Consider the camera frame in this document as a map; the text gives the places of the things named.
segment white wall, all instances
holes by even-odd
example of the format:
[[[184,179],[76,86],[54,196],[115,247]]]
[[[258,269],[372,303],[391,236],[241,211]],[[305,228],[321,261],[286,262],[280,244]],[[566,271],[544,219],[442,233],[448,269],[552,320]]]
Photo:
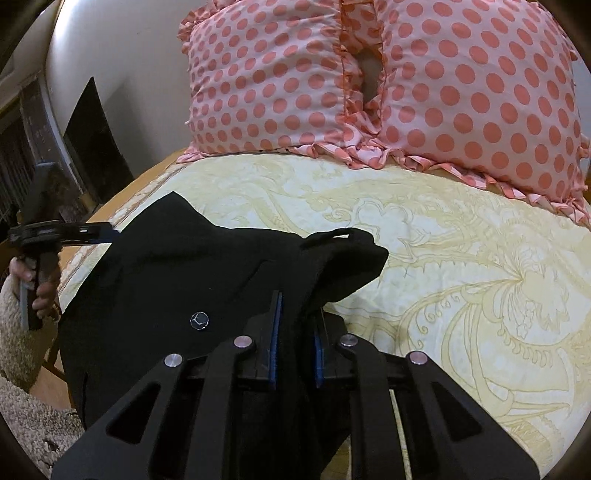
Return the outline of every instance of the white wall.
[[[43,69],[58,6],[56,0],[47,7],[17,45],[3,72],[7,75],[0,80],[0,109],[19,94],[23,82]]]
[[[205,0],[65,0],[46,61],[63,133],[94,76],[121,154],[137,176],[188,146],[188,62],[178,25]]]
[[[573,64],[574,91],[581,115],[581,128],[585,135],[591,137],[591,73],[583,60],[579,59]],[[581,160],[581,169],[589,170],[589,158]]]

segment black tool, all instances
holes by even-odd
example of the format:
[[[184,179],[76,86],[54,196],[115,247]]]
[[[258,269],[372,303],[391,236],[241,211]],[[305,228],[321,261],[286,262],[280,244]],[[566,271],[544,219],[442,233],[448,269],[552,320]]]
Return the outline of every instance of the black tool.
[[[234,406],[241,391],[271,391],[281,375],[281,303],[276,292],[268,313],[208,356],[172,353],[160,361],[66,452],[51,478],[234,480]],[[540,480],[527,453],[424,353],[380,353],[323,312],[309,338],[313,388],[350,392],[354,479],[406,478],[392,389],[415,480]]]
[[[69,245],[112,242],[119,232],[110,223],[65,223],[60,208],[76,197],[72,184],[56,163],[35,166],[35,176],[22,209],[22,224],[8,232],[10,244],[35,271],[31,282],[20,284],[21,325],[39,330],[42,320],[33,310],[37,287],[56,268],[57,254]]]

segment black handle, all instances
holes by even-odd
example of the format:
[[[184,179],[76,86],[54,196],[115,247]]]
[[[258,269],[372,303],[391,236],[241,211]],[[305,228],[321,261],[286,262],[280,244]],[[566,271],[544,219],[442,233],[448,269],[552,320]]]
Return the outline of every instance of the black handle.
[[[33,302],[37,298],[39,285],[45,282],[49,275],[57,268],[59,262],[57,252],[44,252],[38,258],[25,257],[26,265],[35,272],[35,279],[31,282],[21,280],[20,302],[21,302],[21,326],[24,330],[40,330],[43,327],[43,320],[37,316],[33,309]]]
[[[355,335],[343,335],[336,348],[352,361],[357,383],[351,393],[353,478],[404,478],[404,460],[383,354],[372,343]]]
[[[228,480],[231,468],[236,363],[256,350],[249,336],[222,342],[208,357],[207,375],[189,443],[186,480]]]

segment floor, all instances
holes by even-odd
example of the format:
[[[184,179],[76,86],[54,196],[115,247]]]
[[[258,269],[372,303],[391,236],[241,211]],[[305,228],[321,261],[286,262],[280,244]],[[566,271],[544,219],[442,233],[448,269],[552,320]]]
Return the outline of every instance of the floor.
[[[55,367],[63,372],[59,354],[57,355]],[[31,389],[31,395],[54,408],[70,408],[70,397],[68,395],[68,386],[66,382],[45,368],[41,368],[39,376],[37,377],[37,382]]]

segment floral pattern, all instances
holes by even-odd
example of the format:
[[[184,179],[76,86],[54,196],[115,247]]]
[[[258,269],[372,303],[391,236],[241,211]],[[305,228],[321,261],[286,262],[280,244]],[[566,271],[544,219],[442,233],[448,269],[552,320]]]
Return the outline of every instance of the floral pattern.
[[[591,232],[445,175],[296,155],[206,158],[171,166],[112,220],[122,229],[176,191],[226,227],[371,232],[390,251],[382,275],[327,307],[382,351],[428,353],[545,475],[591,410]],[[63,305],[106,249],[73,257]],[[344,478],[347,461],[341,452],[326,479]]]

